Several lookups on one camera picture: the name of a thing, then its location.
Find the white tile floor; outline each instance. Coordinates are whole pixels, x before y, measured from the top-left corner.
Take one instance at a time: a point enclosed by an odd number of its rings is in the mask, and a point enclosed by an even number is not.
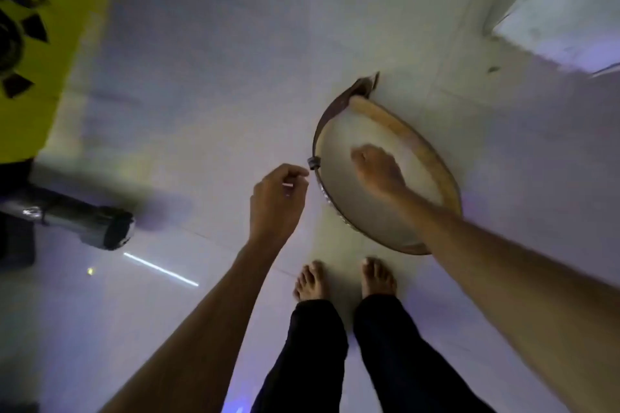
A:
[[[1,276],[0,398],[100,407],[229,267],[253,183],[304,163],[323,108],[375,70],[375,99],[437,147],[470,219],[620,283],[620,77],[586,81],[483,38],[492,2],[114,0],[92,88],[71,77],[40,162],[136,208],[125,251],[199,286],[41,229],[38,264]],[[346,320],[366,253],[397,269],[423,335],[498,412],[566,411],[432,259],[378,248],[312,186],[252,315],[226,413],[249,410],[274,362],[301,264],[327,261]],[[341,411],[378,410],[352,346]]]

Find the forearm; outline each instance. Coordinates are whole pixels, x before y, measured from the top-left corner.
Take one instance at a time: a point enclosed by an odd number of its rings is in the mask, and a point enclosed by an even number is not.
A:
[[[620,292],[415,193],[390,201],[532,368],[578,411],[620,400]]]
[[[260,287],[280,245],[252,241],[103,413],[219,412]]]

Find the hand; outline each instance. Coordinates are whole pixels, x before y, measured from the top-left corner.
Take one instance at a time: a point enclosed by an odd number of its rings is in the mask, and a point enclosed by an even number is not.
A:
[[[371,144],[353,147],[351,160],[357,178],[376,197],[387,198],[393,192],[407,187],[394,156],[381,147]]]
[[[284,163],[254,187],[250,198],[250,240],[284,246],[306,205],[310,172]]]

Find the pant leg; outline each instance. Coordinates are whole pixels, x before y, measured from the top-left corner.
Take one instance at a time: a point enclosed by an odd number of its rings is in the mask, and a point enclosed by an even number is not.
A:
[[[420,337],[395,296],[362,300],[353,331],[384,413],[493,411]]]
[[[328,300],[300,302],[284,348],[265,378],[252,413],[337,413],[348,350],[342,320]]]

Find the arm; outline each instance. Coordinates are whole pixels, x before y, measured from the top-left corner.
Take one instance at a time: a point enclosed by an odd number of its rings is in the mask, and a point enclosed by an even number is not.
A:
[[[411,224],[485,317],[576,412],[620,403],[620,291],[435,206],[394,158],[352,151],[358,177]]]
[[[307,175],[282,165],[254,187],[250,238],[232,267],[102,413],[221,410],[260,287],[299,222]]]

